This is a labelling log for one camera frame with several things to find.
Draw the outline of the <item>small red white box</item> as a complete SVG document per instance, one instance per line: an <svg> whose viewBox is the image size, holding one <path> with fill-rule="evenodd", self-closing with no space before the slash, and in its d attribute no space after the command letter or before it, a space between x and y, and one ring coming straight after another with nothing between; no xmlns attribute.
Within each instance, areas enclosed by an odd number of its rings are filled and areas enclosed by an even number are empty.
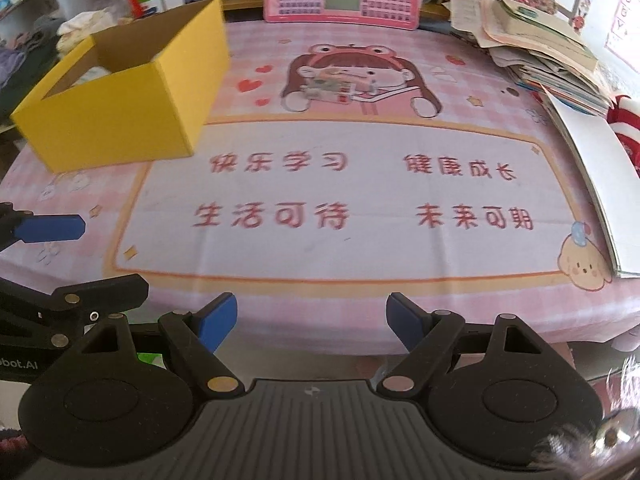
<svg viewBox="0 0 640 480"><path fill-rule="evenodd" d="M356 84L348 80L314 78L303 84L300 91L311 101L346 105L352 102Z"/></svg>

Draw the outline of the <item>yellow cardboard box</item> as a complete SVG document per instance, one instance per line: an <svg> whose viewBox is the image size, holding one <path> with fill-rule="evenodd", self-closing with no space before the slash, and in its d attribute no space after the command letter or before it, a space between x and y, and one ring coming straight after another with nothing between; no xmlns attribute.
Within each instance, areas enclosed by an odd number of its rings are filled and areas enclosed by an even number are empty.
<svg viewBox="0 0 640 480"><path fill-rule="evenodd" d="M11 118L52 172L188 157L230 66L220 0L81 41Z"/></svg>

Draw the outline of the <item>pile of clothes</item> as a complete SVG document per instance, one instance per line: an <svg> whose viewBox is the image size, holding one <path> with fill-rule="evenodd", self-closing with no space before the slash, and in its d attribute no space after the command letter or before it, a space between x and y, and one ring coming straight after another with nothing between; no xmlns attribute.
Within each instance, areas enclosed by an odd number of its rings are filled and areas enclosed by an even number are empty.
<svg viewBox="0 0 640 480"><path fill-rule="evenodd" d="M15 48L1 48L1 122L11 114L42 77L58 62L58 29L62 18L40 16Z"/></svg>

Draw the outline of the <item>pink cartoon table mat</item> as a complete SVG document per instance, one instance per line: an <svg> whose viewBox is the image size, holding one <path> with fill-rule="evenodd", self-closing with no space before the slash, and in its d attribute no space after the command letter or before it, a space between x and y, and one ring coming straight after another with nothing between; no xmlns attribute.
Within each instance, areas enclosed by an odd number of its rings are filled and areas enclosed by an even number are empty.
<svg viewBox="0 0 640 480"><path fill-rule="evenodd" d="M18 244L1 273L42 292L137 273L136 322L228 290L244 337L315 352L401 352L385 301L474 323L518 315L551 341L639 321L582 176L528 92L432 32L235 23L231 66L188 158L52 174L25 148L1 195L81 214L80 240ZM300 87L339 67L346 105Z"/></svg>

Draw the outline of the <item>floral tissue box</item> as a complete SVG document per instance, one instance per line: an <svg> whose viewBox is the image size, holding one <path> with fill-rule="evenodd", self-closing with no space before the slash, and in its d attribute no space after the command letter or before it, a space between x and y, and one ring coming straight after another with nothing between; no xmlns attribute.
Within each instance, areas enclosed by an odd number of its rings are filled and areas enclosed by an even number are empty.
<svg viewBox="0 0 640 480"><path fill-rule="evenodd" d="M117 25L117 20L109 10L81 12L70 20L62 23L56 32L58 42L56 50L60 55L66 55L78 46L82 40Z"/></svg>

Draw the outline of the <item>white green pen holder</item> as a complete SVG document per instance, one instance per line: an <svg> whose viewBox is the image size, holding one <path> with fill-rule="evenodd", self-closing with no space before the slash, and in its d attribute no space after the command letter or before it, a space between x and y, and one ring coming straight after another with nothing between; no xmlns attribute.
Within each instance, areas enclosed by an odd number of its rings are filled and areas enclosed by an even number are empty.
<svg viewBox="0 0 640 480"><path fill-rule="evenodd" d="M139 0L144 12L163 12L165 10L163 0Z"/></svg>

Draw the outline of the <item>red white striped plush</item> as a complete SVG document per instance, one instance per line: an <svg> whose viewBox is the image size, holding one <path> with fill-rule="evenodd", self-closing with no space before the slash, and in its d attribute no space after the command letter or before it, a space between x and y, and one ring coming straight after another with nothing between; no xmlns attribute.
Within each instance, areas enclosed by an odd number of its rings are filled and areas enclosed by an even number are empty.
<svg viewBox="0 0 640 480"><path fill-rule="evenodd" d="M616 96L606 121L620 140L629 159L640 174L640 104L629 96Z"/></svg>

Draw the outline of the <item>stack of papers and books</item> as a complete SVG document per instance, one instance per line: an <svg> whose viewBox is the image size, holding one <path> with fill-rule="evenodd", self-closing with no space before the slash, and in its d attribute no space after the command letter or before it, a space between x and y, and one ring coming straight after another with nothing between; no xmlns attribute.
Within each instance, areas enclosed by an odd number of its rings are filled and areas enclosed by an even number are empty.
<svg viewBox="0 0 640 480"><path fill-rule="evenodd" d="M469 35L519 86L547 90L591 115L613 106L601 63L567 22L518 0L449 0L447 9L452 29Z"/></svg>

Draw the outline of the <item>alphabet wall poster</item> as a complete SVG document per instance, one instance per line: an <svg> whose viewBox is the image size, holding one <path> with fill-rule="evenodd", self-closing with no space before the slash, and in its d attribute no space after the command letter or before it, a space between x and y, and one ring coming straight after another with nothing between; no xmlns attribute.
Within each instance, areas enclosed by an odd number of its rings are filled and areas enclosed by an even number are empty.
<svg viewBox="0 0 640 480"><path fill-rule="evenodd" d="M639 71L639 0L618 0L605 47Z"/></svg>

